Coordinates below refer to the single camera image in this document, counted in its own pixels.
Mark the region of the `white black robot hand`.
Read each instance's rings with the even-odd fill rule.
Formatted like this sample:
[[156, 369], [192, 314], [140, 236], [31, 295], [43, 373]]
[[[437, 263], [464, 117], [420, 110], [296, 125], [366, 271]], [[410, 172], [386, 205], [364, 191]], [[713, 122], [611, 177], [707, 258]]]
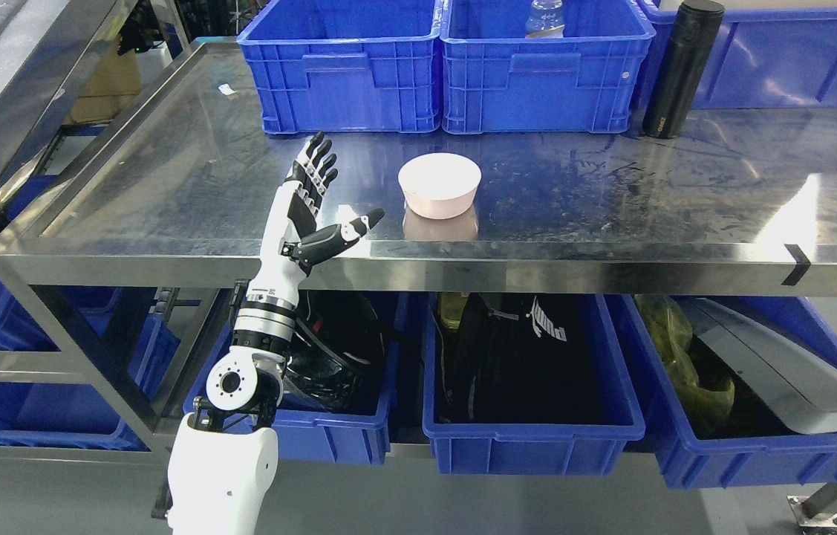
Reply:
[[304, 278], [312, 269], [356, 246], [385, 216], [373, 209], [347, 222], [319, 226], [338, 156], [324, 132], [310, 137], [273, 196], [261, 240], [261, 278]]

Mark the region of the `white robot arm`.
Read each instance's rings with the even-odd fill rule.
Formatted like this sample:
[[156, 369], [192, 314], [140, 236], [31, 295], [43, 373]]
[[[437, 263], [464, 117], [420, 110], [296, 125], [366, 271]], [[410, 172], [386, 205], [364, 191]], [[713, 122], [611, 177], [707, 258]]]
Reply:
[[181, 420], [167, 468], [174, 534], [252, 534], [278, 470], [273, 430], [296, 330], [297, 288], [286, 261], [264, 260], [232, 325], [228, 352], [206, 376], [206, 400]]

